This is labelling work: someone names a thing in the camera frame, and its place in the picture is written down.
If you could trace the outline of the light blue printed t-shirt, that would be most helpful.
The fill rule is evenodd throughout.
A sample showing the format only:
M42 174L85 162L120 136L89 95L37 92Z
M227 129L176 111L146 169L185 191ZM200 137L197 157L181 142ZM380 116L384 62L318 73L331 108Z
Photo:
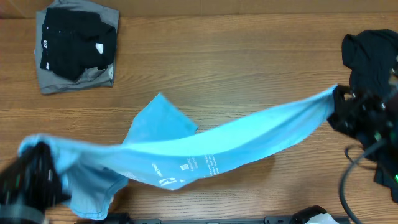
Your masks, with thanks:
M202 133L157 95L134 118L121 144L35 134L21 142L19 152L39 142L48 145L63 190L71 195L66 205L79 217L102 220L116 192L131 179L177 190L302 142L332 114L332 93L327 89Z

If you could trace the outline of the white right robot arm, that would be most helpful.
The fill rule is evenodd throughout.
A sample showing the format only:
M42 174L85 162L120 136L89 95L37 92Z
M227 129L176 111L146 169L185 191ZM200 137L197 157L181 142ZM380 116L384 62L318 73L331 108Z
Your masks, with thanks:
M391 179L391 186L397 187L397 90L379 96L369 90L354 92L338 85L333 99L330 126L358 140L364 150L375 146L364 157L376 162Z

